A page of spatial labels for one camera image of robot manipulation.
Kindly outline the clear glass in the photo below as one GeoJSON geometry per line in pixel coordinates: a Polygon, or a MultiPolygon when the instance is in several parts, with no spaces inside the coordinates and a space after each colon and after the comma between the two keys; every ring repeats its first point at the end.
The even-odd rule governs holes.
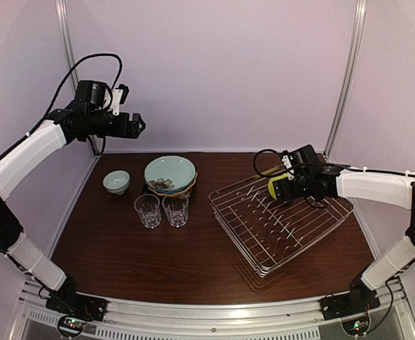
{"type": "Polygon", "coordinates": [[[134,203],[141,223],[148,229],[154,229],[161,223],[160,200],[152,194],[144,194],[138,197],[134,203]]]}
{"type": "Polygon", "coordinates": [[[187,223],[188,204],[189,200],[186,195],[167,196],[163,199],[162,206],[171,226],[179,228],[187,223]]]}

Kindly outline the yellow polka dot plate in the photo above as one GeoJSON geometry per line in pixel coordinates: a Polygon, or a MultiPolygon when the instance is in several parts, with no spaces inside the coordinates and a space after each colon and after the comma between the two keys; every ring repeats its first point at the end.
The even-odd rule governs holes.
{"type": "Polygon", "coordinates": [[[189,196],[195,187],[195,183],[184,188],[176,189],[174,185],[153,187],[147,184],[145,188],[150,192],[160,197],[177,197],[181,195],[189,196]]]}

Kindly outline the right aluminium frame post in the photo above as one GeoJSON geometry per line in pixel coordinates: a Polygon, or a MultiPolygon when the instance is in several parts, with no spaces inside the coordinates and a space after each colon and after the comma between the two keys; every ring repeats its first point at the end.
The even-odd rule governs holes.
{"type": "Polygon", "coordinates": [[[352,22],[350,45],[348,49],[348,56],[346,58],[346,68],[343,75],[341,88],[339,91],[339,99],[336,104],[334,119],[331,124],[331,128],[323,152],[323,155],[327,159],[331,158],[335,141],[338,137],[339,130],[341,127],[341,121],[346,112],[348,97],[352,89],[353,75],[357,67],[360,49],[363,41],[363,34],[365,31],[366,3],[366,0],[356,1],[356,7],[352,22]]]}

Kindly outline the white grid pattern bowl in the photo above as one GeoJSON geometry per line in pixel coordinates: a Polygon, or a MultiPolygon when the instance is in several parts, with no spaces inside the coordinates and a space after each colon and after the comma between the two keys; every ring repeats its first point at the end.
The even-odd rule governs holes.
{"type": "Polygon", "coordinates": [[[122,195],[130,185],[130,175],[126,171],[115,170],[104,176],[102,184],[107,192],[122,195]]]}

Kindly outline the front aluminium rail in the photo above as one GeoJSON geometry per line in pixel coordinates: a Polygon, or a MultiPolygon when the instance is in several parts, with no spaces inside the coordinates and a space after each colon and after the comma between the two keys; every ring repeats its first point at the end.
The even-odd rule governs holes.
{"type": "MultiPolygon", "coordinates": [[[[415,339],[415,319],[399,280],[389,283],[392,309],[365,336],[349,335],[353,317],[370,317],[371,328],[388,311],[391,296],[378,290],[381,306],[341,319],[327,320],[310,297],[283,302],[233,305],[177,305],[106,298],[102,322],[89,322],[74,339],[415,339]]],[[[65,339],[57,330],[59,313],[45,308],[40,286],[26,280],[6,339],[65,339]]]]}

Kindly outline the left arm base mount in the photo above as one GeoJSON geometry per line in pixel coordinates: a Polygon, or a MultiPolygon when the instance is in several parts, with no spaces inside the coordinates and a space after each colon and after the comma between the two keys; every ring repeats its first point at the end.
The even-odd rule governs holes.
{"type": "Polygon", "coordinates": [[[62,314],[83,319],[86,321],[102,322],[107,308],[107,300],[76,293],[72,297],[63,297],[51,294],[45,306],[62,314]]]}

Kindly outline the pale green flower plate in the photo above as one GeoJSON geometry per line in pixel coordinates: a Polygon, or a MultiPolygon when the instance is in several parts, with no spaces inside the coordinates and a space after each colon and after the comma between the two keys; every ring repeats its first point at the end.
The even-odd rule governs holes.
{"type": "Polygon", "coordinates": [[[195,175],[196,168],[190,160],[174,155],[158,157],[144,170],[145,183],[163,191],[185,188],[195,175]]]}

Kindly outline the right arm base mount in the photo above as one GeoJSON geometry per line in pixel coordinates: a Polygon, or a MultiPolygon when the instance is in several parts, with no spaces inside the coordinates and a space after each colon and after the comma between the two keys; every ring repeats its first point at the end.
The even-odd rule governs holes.
{"type": "Polygon", "coordinates": [[[365,302],[357,302],[353,300],[350,293],[326,295],[319,304],[325,321],[364,314],[381,305],[378,297],[371,296],[365,302]]]}

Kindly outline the blue polka dot plate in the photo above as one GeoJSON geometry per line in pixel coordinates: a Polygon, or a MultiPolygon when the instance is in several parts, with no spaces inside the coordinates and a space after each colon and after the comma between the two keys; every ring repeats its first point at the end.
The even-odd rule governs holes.
{"type": "Polygon", "coordinates": [[[157,195],[177,196],[179,194],[184,194],[184,193],[187,193],[187,192],[191,191],[193,189],[194,185],[196,184],[197,178],[198,178],[198,172],[195,173],[195,176],[193,177],[193,180],[187,186],[185,186],[183,188],[180,188],[180,189],[163,190],[163,189],[160,189],[160,188],[152,187],[149,184],[147,185],[147,188],[151,192],[156,193],[157,195]]]}

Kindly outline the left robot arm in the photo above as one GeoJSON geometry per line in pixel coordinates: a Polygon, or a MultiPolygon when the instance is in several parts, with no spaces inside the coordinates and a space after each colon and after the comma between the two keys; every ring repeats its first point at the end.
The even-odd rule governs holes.
{"type": "Polygon", "coordinates": [[[74,140],[84,142],[91,135],[138,138],[146,127],[141,115],[120,109],[128,93],[124,84],[112,89],[104,82],[80,81],[73,101],[47,113],[36,128],[0,157],[0,252],[56,292],[56,304],[68,315],[82,309],[81,296],[67,287],[69,276],[26,235],[6,201],[37,166],[74,140]]]}

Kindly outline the lime green bowl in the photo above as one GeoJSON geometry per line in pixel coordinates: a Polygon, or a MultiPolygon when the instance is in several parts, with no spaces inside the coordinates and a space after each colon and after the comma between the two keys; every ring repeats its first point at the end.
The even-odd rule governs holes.
{"type": "Polygon", "coordinates": [[[274,200],[283,203],[289,200],[289,185],[290,180],[287,174],[275,176],[268,181],[268,192],[274,200]]]}

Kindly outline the black square floral plate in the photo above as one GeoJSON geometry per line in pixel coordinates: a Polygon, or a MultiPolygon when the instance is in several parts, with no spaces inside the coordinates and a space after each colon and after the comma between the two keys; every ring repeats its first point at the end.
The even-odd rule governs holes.
{"type": "Polygon", "coordinates": [[[189,191],[189,192],[187,192],[187,193],[184,193],[184,194],[179,194],[179,195],[157,195],[156,193],[153,193],[153,192],[151,192],[148,188],[147,188],[147,184],[145,184],[145,185],[143,185],[143,188],[142,188],[142,194],[147,194],[147,193],[149,193],[149,194],[153,194],[153,195],[156,195],[156,196],[159,196],[159,197],[162,197],[162,198],[164,198],[164,197],[173,197],[173,198],[175,198],[175,197],[179,197],[179,196],[186,196],[186,197],[188,197],[188,198],[190,198],[191,196],[193,196],[193,192],[194,192],[194,187],[193,187],[193,189],[191,190],[191,191],[189,191]]]}

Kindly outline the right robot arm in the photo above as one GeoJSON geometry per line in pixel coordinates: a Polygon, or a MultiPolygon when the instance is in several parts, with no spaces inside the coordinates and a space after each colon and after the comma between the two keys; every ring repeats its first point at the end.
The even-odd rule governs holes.
{"type": "Polygon", "coordinates": [[[366,237],[379,254],[344,297],[349,312],[360,312],[385,281],[415,262],[415,172],[326,163],[310,144],[278,156],[283,170],[269,181],[277,201],[345,198],[358,209],[366,237]]]}

